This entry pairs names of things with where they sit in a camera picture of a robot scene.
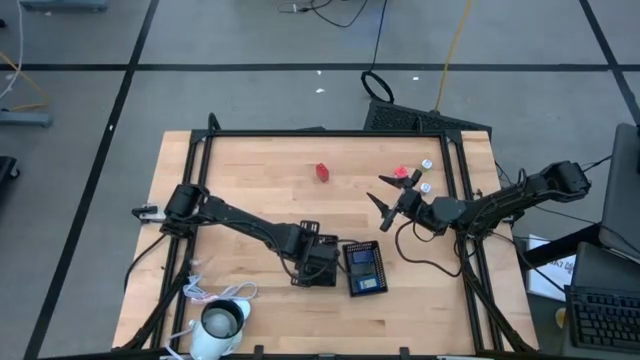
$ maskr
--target yellow cable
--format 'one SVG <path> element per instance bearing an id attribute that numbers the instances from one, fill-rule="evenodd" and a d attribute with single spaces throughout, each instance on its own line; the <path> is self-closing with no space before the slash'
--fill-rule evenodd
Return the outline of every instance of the yellow cable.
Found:
<path id="1" fill-rule="evenodd" d="M 0 57 L 7 64 L 9 64 L 9 66 L 11 66 L 15 71 L 18 71 L 18 67 L 4 53 L 0 52 Z M 38 91 L 38 93 L 40 93 L 40 95 L 42 95 L 42 97 L 44 97 L 45 102 L 37 103 L 37 104 L 20 105 L 20 106 L 16 106 L 16 107 L 12 108 L 10 110 L 11 111 L 19 111 L 19 110 L 26 110 L 26 109 L 37 109 L 37 108 L 48 106 L 49 105 L 49 95 L 47 95 L 47 93 L 44 90 L 42 90 L 42 88 L 40 88 L 40 86 L 38 86 L 38 84 L 36 84 L 35 81 L 31 80 L 31 78 L 27 74 L 25 74 L 22 71 L 20 71 L 19 74 L 23 78 L 25 78 L 25 80 L 27 80 L 29 82 L 29 84 L 31 84 L 31 86 L 33 86 L 33 88 L 36 89 L 36 91 Z"/>
<path id="2" fill-rule="evenodd" d="M 442 78 L 440 79 L 440 89 L 438 90 L 438 100 L 436 100 L 436 111 L 439 111 L 440 109 L 440 100 L 442 99 L 444 85 L 447 82 L 447 70 L 449 70 L 449 63 L 451 62 L 451 58 L 453 58 L 453 53 L 456 50 L 456 45 L 458 45 L 458 39 L 460 38 L 460 33 L 462 32 L 462 28 L 464 27 L 464 21 L 469 15 L 469 11 L 471 11 L 471 0 L 467 0 L 467 6 L 464 8 L 464 15 L 462 15 L 460 24 L 458 24 L 458 29 L 456 30 L 456 34 L 453 36 L 453 41 L 451 42 L 451 46 L 449 47 L 447 60 L 444 62 L 444 70 L 442 70 Z"/>

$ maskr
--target electronic device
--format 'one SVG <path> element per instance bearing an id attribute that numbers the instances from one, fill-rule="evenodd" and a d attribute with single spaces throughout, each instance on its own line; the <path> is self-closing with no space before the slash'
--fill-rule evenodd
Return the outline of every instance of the electronic device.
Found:
<path id="1" fill-rule="evenodd" d="M 344 245 L 342 252 L 347 266 L 349 293 L 352 297 L 379 294 L 389 290 L 377 241 Z"/>
<path id="2" fill-rule="evenodd" d="M 640 354 L 640 292 L 566 286 L 576 347 Z"/>
<path id="3" fill-rule="evenodd" d="M 616 127 L 602 211 L 603 226 L 600 227 L 598 238 L 606 248 L 635 259 L 640 259 L 640 253 L 632 248 L 632 246 L 636 249 L 640 248 L 636 227 L 640 203 L 638 161 L 640 161 L 638 128 L 630 124 L 619 124 Z"/>

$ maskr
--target black cable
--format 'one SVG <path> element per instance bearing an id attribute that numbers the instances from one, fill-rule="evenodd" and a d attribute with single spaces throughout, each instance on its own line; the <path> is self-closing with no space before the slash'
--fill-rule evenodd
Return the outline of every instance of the black cable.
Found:
<path id="1" fill-rule="evenodd" d="M 413 259 L 409 259 L 407 258 L 404 253 L 402 252 L 402 249 L 400 249 L 400 232 L 402 231 L 402 229 L 404 229 L 405 227 L 407 227 L 409 224 L 411 224 L 413 222 L 413 220 L 409 220 L 406 223 L 400 225 L 400 227 L 398 228 L 398 230 L 396 231 L 396 235 L 395 235 L 395 244 L 396 244 L 396 250 L 398 251 L 398 255 L 400 255 L 400 257 L 402 258 L 402 260 L 412 263 L 412 264 L 428 264 L 428 265 L 432 265 L 435 266 L 436 268 L 438 268 L 440 271 L 442 271 L 443 273 L 445 273 L 446 275 L 456 278 L 458 276 L 460 276 L 460 274 L 462 273 L 462 265 L 460 266 L 460 269 L 458 270 L 458 272 L 456 272 L 455 274 L 448 271 L 447 269 L 443 268 L 441 265 L 433 262 L 433 261 L 429 261 L 429 260 L 413 260 Z"/>
<path id="2" fill-rule="evenodd" d="M 367 5 L 367 3 L 369 2 L 369 0 L 364 0 L 364 2 L 362 3 L 362 6 L 360 7 L 360 10 L 358 10 L 358 12 L 356 13 L 356 16 L 353 17 L 353 19 L 351 19 L 351 21 L 349 23 L 347 23 L 346 25 L 343 24 L 338 24 L 335 21 L 329 20 L 326 17 L 324 17 L 322 14 L 320 14 L 318 12 L 317 9 L 323 8 L 327 5 L 329 5 L 333 0 L 328 0 L 325 4 L 322 4 L 321 6 L 315 6 L 315 0 L 311 0 L 310 4 L 311 4 L 311 8 L 310 10 L 313 11 L 314 13 L 316 13 L 316 15 L 318 15 L 318 17 L 326 22 L 328 22 L 329 24 L 333 25 L 333 26 L 337 26 L 340 28 L 348 28 L 349 26 L 353 25 L 353 23 L 358 19 L 358 17 L 360 16 L 360 14 L 362 13 L 362 10 L 364 10 L 364 7 Z"/>
<path id="3" fill-rule="evenodd" d="M 336 261 L 336 265 L 338 265 L 338 267 L 340 268 L 340 270 L 342 270 L 342 272 L 347 275 L 348 277 L 352 277 L 353 274 L 351 274 L 350 272 L 347 271 L 347 269 L 344 268 L 344 266 L 342 266 L 342 264 L 340 264 L 339 261 Z"/>
<path id="4" fill-rule="evenodd" d="M 627 239 L 625 239 L 625 238 L 624 238 L 624 236 L 620 235 L 620 233 L 618 233 L 617 231 L 613 230 L 612 228 L 610 228 L 610 227 L 608 227 L 608 226 L 605 226 L 605 225 L 602 225 L 602 224 L 598 224 L 598 223 L 597 223 L 597 222 L 595 222 L 595 221 L 591 221 L 591 220 L 587 220 L 587 219 L 582 219 L 582 218 L 579 218 L 579 217 L 576 217 L 576 216 L 573 216 L 573 215 L 564 214 L 564 213 L 561 213 L 561 212 L 559 212 L 559 211 L 554 211 L 554 210 L 549 210 L 549 209 L 541 208 L 541 207 L 540 207 L 540 206 L 538 206 L 538 205 L 536 205 L 536 206 L 534 206 L 534 207 L 535 207 L 535 208 L 537 208 L 537 209 L 539 209 L 539 210 L 546 211 L 546 212 L 548 212 L 548 213 L 550 213 L 550 214 L 556 214 L 556 215 L 564 216 L 564 217 L 566 217 L 566 218 L 573 219 L 573 220 L 577 220 L 577 221 L 582 221 L 582 222 L 585 222 L 585 223 L 587 223 L 587 224 L 591 224 L 591 225 L 599 225 L 601 228 L 603 228 L 603 229 L 605 229 L 605 230 L 608 230 L 608 231 L 612 232 L 615 236 L 617 236 L 620 240 L 622 240 L 622 242 L 624 242 L 624 243 L 625 243 L 628 247 L 630 247 L 633 251 L 635 251 L 636 253 L 640 254 L 640 251 L 638 250 L 638 248 L 637 248 L 637 247 L 635 247 L 633 244 L 631 244 L 629 241 L 627 241 Z"/>
<path id="5" fill-rule="evenodd" d="M 545 280 L 547 280 L 551 285 L 553 285 L 556 289 L 560 290 L 560 292 L 562 292 L 563 294 L 564 289 L 558 285 L 555 281 L 551 280 L 550 277 L 548 277 L 547 275 L 545 275 L 542 271 L 540 271 L 538 268 L 536 268 L 535 266 L 531 265 L 531 263 L 529 262 L 529 260 L 527 260 L 524 256 L 524 254 L 522 253 L 522 250 L 520 250 L 520 248 L 518 247 L 518 245 L 516 245 L 515 241 L 513 241 L 512 239 L 509 239 L 508 237 L 502 235 L 502 234 L 498 234 L 496 232 L 492 232 L 492 235 L 497 235 L 507 241 L 509 241 L 516 249 L 516 253 L 518 254 L 518 257 L 520 258 L 520 260 L 525 263 L 529 268 L 531 268 L 531 270 L 537 272 L 538 274 L 540 274 L 540 276 L 542 276 Z"/>
<path id="6" fill-rule="evenodd" d="M 509 185 L 512 185 L 512 184 L 513 184 L 513 182 L 511 182 L 511 178 L 509 177 L 509 175 L 507 175 L 507 172 L 506 172 L 506 171 L 504 171 L 504 169 L 502 168 L 502 166 L 500 166 L 500 164 L 499 164 L 497 161 L 495 161 L 495 160 L 494 160 L 493 162 L 496 164 L 496 167 L 497 167 L 498 169 L 500 169 L 500 171 L 501 171 L 501 174 L 500 174 L 500 175 L 498 175 L 498 178 L 502 178 L 502 175 L 504 175 L 504 176 L 507 178 L 507 181 L 509 182 Z"/>
<path id="7" fill-rule="evenodd" d="M 162 236 L 160 236 L 158 238 L 158 240 L 154 241 L 153 244 L 149 245 L 149 247 L 146 248 L 143 252 L 141 252 L 140 255 L 138 255 L 138 257 L 136 257 L 135 260 L 133 260 L 131 265 L 129 265 L 129 268 L 127 269 L 127 273 L 124 276 L 124 291 L 125 292 L 127 291 L 127 284 L 129 283 L 129 276 L 131 275 L 131 271 L 133 271 L 133 268 L 136 267 L 138 262 L 140 262 L 140 260 L 142 260 L 143 257 L 145 257 L 148 253 L 151 252 L 151 250 L 153 250 L 156 246 L 158 246 L 158 244 L 160 244 L 162 239 L 164 239 L 166 236 L 167 236 L 166 234 L 163 234 Z"/>
<path id="8" fill-rule="evenodd" d="M 476 216 L 473 218 L 473 220 L 471 220 L 471 223 L 469 223 L 469 227 L 467 228 L 467 231 L 465 231 L 464 233 L 464 242 L 465 242 L 465 247 L 466 247 L 466 243 L 467 240 L 469 240 L 469 233 L 471 232 L 471 229 L 473 228 L 473 226 L 476 224 L 476 220 L 478 220 L 478 218 L 480 217 L 480 215 L 482 215 L 482 213 L 487 209 L 487 207 L 489 205 L 492 205 L 493 203 L 486 203 L 482 209 L 480 209 L 480 211 L 478 211 L 478 213 L 476 214 Z M 470 260 L 472 256 L 474 256 L 476 254 L 477 251 L 477 247 L 474 247 L 473 251 L 467 255 L 466 260 Z M 458 247 L 455 246 L 455 244 L 453 245 L 453 252 L 456 254 L 456 256 L 460 257 L 460 252 L 458 251 Z"/>
<path id="9" fill-rule="evenodd" d="M 420 216 L 420 210 L 422 210 L 422 204 L 424 204 L 424 202 L 420 202 L 420 205 L 418 205 L 418 209 L 416 210 L 416 218 L 417 218 L 418 216 Z M 421 238 L 421 237 L 418 235 L 418 233 L 416 232 L 416 221 L 415 221 L 415 220 L 413 220 L 413 225 L 412 225 L 411 227 L 412 227 L 412 230 L 413 230 L 413 235 L 415 235 L 415 237 L 416 237 L 418 240 L 422 241 L 422 242 L 431 242 L 431 240 L 433 240 L 433 239 L 435 239 L 435 238 L 436 238 L 436 234 L 432 234 L 432 236 L 431 236 L 431 238 L 430 238 L 430 239 L 423 239 L 423 238 Z"/>
<path id="10" fill-rule="evenodd" d="M 520 168 L 520 170 L 518 170 L 518 182 L 516 182 L 516 184 L 522 185 L 522 187 L 524 188 L 525 186 L 527 186 L 528 178 L 529 177 L 527 175 L 527 171 L 524 168 Z"/>
<path id="11" fill-rule="evenodd" d="M 277 9 L 278 9 L 278 12 L 279 12 L 279 13 L 282 13 L 282 14 L 306 13 L 307 11 L 311 10 L 312 8 L 313 8 L 313 9 L 322 9 L 323 7 L 325 7 L 325 6 L 329 5 L 329 4 L 331 4 L 331 2 L 332 2 L 332 1 L 333 1 L 333 0 L 329 0 L 329 1 L 327 1 L 326 3 L 324 3 L 324 4 L 322 4 L 322 5 L 319 5 L 319 6 L 313 6 L 313 4 L 311 4 L 311 3 L 312 3 L 312 1 L 305 1 L 305 2 L 284 2 L 284 3 L 280 3 L 280 4 L 278 4 Z M 303 3 L 307 3 L 307 4 L 309 4 L 309 5 L 308 5 L 308 6 L 300 6 L 300 5 L 301 5 L 301 4 L 303 4 Z M 295 8 L 295 11 L 294 11 L 294 10 L 289 10 L 289 11 L 282 10 L 282 6 L 283 6 L 283 5 L 291 5 L 291 7 L 292 7 L 292 8 Z"/>
<path id="12" fill-rule="evenodd" d="M 364 87 L 364 90 L 367 92 L 367 94 L 369 94 L 369 96 L 372 99 L 393 104 L 393 102 L 395 101 L 395 98 L 393 97 L 393 91 L 391 90 L 391 87 L 378 74 L 373 72 L 373 68 L 376 65 L 376 59 L 378 58 L 378 46 L 380 45 L 380 34 L 382 34 L 382 24 L 384 23 L 384 14 L 387 11 L 387 1 L 388 0 L 384 0 L 384 4 L 382 5 L 382 13 L 380 14 L 380 24 L 378 25 L 378 36 L 376 38 L 376 48 L 373 52 L 373 61 L 371 62 L 371 66 L 369 67 L 369 70 L 363 71 L 362 74 L 360 75 L 360 81 L 362 82 L 362 86 Z M 380 87 L 387 93 L 387 96 L 389 96 L 389 100 L 382 99 L 371 89 L 371 87 L 367 83 L 367 77 L 372 78 L 378 83 L 378 85 L 380 85 Z"/>
<path id="13" fill-rule="evenodd" d="M 602 164 L 603 162 L 608 161 L 608 160 L 611 160 L 611 155 L 609 155 L 609 156 L 605 157 L 605 158 L 604 158 L 604 159 L 602 159 L 602 160 L 598 160 L 598 161 L 593 162 L 593 163 L 586 163 L 586 164 L 584 164 L 584 165 L 582 165 L 582 166 L 587 166 L 587 165 L 590 165 L 590 166 L 588 166 L 586 169 L 582 169 L 582 172 L 587 172 L 587 171 L 589 171 L 589 170 L 593 169 L 594 167 L 596 167 L 596 166 L 598 166 L 598 165 L 600 165 L 600 164 Z"/>

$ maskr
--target computer monitor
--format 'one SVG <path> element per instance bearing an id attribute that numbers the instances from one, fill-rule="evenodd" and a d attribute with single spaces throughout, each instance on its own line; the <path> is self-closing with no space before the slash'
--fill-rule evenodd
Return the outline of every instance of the computer monitor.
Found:
<path id="1" fill-rule="evenodd" d="M 638 128 L 620 124 L 616 135 L 609 169 L 609 181 L 604 201 L 600 241 L 623 255 L 640 259 L 617 234 L 640 249 L 640 136 Z"/>

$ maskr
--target white mug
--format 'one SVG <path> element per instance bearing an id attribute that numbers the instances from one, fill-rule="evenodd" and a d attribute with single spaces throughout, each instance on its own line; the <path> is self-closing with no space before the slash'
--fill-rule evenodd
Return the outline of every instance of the white mug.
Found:
<path id="1" fill-rule="evenodd" d="M 249 317 L 251 306 L 246 300 L 215 300 L 202 310 L 200 321 L 191 320 L 193 327 L 189 353 L 194 360 L 218 360 L 236 350 L 242 341 L 242 328 Z M 215 316 L 230 324 L 227 334 L 216 333 L 212 329 Z"/>

